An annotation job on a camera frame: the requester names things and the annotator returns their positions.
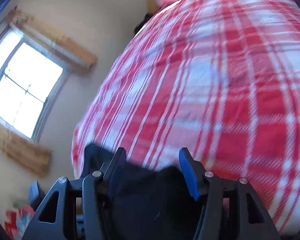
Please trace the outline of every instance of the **window pane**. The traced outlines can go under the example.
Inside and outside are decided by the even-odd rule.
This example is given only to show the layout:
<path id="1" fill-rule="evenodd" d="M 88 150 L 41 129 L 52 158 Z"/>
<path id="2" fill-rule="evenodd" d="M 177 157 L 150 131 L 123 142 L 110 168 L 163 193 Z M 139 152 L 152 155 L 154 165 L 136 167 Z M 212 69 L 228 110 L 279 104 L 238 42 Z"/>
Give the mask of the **window pane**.
<path id="1" fill-rule="evenodd" d="M 21 37 L 10 32 L 0 43 L 0 69 L 3 66 L 4 62 L 13 51 L 15 46 L 20 42 Z"/>
<path id="2" fill-rule="evenodd" d="M 51 60 L 45 59 L 34 70 L 29 93 L 45 102 L 62 71 L 63 68 Z"/>
<path id="3" fill-rule="evenodd" d="M 13 127 L 31 138 L 42 108 L 43 103 L 41 101 L 26 93 Z"/>
<path id="4" fill-rule="evenodd" d="M 45 59 L 45 56 L 24 43 L 10 60 L 5 74 L 22 88 L 28 90 L 34 73 Z"/>
<path id="5" fill-rule="evenodd" d="M 25 91 L 13 83 L 9 78 L 3 77 L 0 81 L 0 117 L 8 124 L 13 125 L 15 117 Z"/>

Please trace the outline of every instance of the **window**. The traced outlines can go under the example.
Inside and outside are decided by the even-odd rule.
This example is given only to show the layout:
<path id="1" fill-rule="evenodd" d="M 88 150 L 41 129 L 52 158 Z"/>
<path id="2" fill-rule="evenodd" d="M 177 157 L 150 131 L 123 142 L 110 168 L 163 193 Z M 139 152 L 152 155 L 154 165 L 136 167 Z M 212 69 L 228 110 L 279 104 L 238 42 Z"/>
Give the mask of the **window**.
<path id="1" fill-rule="evenodd" d="M 0 117 L 27 137 L 36 138 L 61 87 L 63 72 L 30 42 L 8 31 L 0 42 Z"/>

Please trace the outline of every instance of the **blue gripper pad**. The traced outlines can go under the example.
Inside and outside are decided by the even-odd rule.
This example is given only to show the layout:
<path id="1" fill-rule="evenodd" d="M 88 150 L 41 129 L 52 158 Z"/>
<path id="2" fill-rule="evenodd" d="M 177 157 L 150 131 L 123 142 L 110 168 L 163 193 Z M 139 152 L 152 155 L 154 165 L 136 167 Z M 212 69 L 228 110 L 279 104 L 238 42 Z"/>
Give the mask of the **blue gripper pad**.
<path id="1" fill-rule="evenodd" d="M 183 149 L 179 151 L 179 163 L 183 176 L 185 177 L 189 193 L 194 198 L 194 200 L 197 201 L 200 198 L 200 193 L 198 190 L 198 178 L 191 164 L 189 163 L 189 160 L 186 157 L 186 153 Z"/>

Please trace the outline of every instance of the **red patterned cloth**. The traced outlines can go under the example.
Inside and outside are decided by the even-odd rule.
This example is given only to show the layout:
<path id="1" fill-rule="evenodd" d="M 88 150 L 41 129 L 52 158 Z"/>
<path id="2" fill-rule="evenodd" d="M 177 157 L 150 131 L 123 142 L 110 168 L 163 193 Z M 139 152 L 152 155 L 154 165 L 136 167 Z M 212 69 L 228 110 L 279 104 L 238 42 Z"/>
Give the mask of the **red patterned cloth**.
<path id="1" fill-rule="evenodd" d="M 246 177 L 277 228 L 300 228 L 300 9 L 293 0 L 181 0 L 117 58 L 74 131 L 149 169 L 178 152 Z"/>

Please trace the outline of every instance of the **bolt head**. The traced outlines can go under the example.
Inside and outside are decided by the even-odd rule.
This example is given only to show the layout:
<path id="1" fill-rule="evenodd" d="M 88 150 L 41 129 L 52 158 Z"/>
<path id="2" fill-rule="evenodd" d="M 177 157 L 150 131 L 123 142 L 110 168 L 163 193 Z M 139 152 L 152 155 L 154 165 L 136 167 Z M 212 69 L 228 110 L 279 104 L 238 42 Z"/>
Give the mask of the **bolt head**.
<path id="1" fill-rule="evenodd" d="M 102 175 L 102 172 L 101 171 L 94 171 L 93 173 L 92 173 L 92 176 L 93 177 L 100 177 Z"/>
<path id="2" fill-rule="evenodd" d="M 213 174 L 212 171 L 206 171 L 206 172 L 204 173 L 204 175 L 205 175 L 206 177 L 208 177 L 208 178 L 212 178 L 214 174 Z"/>
<path id="3" fill-rule="evenodd" d="M 58 182 L 59 183 L 65 183 L 67 181 L 67 178 L 66 177 L 60 177 L 59 179 L 58 179 Z"/>
<path id="4" fill-rule="evenodd" d="M 247 184 L 247 183 L 248 183 L 248 180 L 247 180 L 246 178 L 240 178 L 240 179 L 239 179 L 239 182 L 240 182 L 241 184 Z"/>

